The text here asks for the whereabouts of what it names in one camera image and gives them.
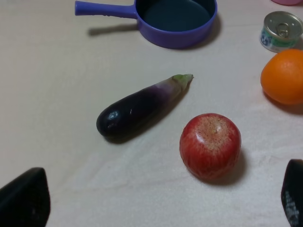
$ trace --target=pink object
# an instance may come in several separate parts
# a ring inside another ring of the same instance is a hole
[[[272,1],[285,6],[294,6],[303,2],[303,0],[272,0]]]

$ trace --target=orange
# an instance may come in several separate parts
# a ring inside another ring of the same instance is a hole
[[[303,103],[303,51],[276,54],[262,71],[261,85],[269,97],[282,104]]]

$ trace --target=plastic fruit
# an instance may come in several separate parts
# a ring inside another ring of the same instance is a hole
[[[303,103],[303,51],[291,49],[276,54],[262,71],[261,85],[279,103]]]
[[[165,111],[189,87],[193,74],[175,75],[113,103],[97,118],[99,133],[109,140],[124,140]]]
[[[241,134],[228,118],[206,113],[193,118],[180,138],[181,158],[188,170],[201,180],[228,173],[237,163]]]

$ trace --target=apple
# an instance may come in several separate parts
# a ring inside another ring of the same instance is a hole
[[[230,119],[216,113],[190,120],[180,138],[183,163],[200,180],[213,180],[231,171],[240,149],[239,129]]]

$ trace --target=black object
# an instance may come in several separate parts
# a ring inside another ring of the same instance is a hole
[[[285,215],[291,227],[303,227],[303,160],[288,162],[281,191]]]
[[[43,168],[31,168],[0,189],[0,227],[45,227],[50,211]]]

